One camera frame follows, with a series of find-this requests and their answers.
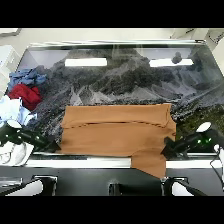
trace pile of clothes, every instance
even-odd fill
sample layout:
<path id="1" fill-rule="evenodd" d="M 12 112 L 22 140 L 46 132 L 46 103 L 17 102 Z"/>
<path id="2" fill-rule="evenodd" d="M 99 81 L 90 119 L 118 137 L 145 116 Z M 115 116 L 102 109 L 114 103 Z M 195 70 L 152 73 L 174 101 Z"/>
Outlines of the pile of clothes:
<path id="1" fill-rule="evenodd" d="M 47 75 L 38 74 L 37 69 L 23 69 L 10 73 L 8 94 L 0 100 L 0 125 L 13 119 L 21 125 L 27 125 L 37 114 L 30 114 L 42 101 L 38 87 L 47 79 Z"/>

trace garment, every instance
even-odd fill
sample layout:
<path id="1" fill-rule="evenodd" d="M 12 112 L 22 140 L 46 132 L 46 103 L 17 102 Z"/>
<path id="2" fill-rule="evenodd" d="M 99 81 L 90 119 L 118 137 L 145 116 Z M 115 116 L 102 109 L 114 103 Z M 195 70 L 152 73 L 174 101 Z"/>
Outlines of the garment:
<path id="1" fill-rule="evenodd" d="M 46 77 L 46 74 L 38 74 L 36 69 L 22 69 L 18 72 L 12 72 L 9 74 L 8 89 L 11 91 L 17 84 L 40 85 L 46 81 Z"/>
<path id="2" fill-rule="evenodd" d="M 22 100 L 12 99 L 3 96 L 0 100 L 0 126 L 3 121 L 16 120 L 21 125 L 27 125 L 31 119 L 37 119 L 37 114 L 30 114 L 30 111 L 22 106 Z"/>
<path id="3" fill-rule="evenodd" d="M 29 110 L 34 110 L 37 104 L 42 101 L 37 87 L 29 88 L 24 84 L 14 86 L 8 96 L 10 99 L 18 99 L 21 97 L 23 106 Z"/>
<path id="4" fill-rule="evenodd" d="M 132 168 L 164 177 L 164 138 L 175 139 L 170 104 L 67 106 L 61 153 L 131 156 Z"/>

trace white cloth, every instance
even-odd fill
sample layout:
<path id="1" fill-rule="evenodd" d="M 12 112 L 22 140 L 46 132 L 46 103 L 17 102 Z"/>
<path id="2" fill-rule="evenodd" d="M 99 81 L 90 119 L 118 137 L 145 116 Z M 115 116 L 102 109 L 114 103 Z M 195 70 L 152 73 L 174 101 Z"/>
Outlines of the white cloth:
<path id="1" fill-rule="evenodd" d="M 22 100 L 10 99 L 3 96 L 0 100 L 0 123 L 7 120 L 16 120 L 21 125 L 27 125 L 32 119 L 37 119 L 37 114 L 30 114 L 30 111 L 22 106 Z"/>

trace orange-brown towel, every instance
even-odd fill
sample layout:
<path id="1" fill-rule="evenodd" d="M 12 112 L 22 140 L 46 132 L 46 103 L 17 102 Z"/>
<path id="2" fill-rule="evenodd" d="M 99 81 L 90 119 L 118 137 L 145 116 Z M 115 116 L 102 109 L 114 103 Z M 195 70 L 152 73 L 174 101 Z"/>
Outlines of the orange-brown towel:
<path id="1" fill-rule="evenodd" d="M 67 106 L 61 153 L 131 156 L 132 167 L 164 177 L 164 138 L 175 139 L 170 104 Z"/>

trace white floor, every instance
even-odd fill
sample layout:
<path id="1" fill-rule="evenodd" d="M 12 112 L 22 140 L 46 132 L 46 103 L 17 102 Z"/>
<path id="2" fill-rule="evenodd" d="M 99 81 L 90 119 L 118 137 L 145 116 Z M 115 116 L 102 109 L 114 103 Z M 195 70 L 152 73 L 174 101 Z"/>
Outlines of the white floor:
<path id="1" fill-rule="evenodd" d="M 30 43 L 75 40 L 169 39 L 173 28 L 22 28 L 17 36 L 0 37 L 22 56 Z"/>

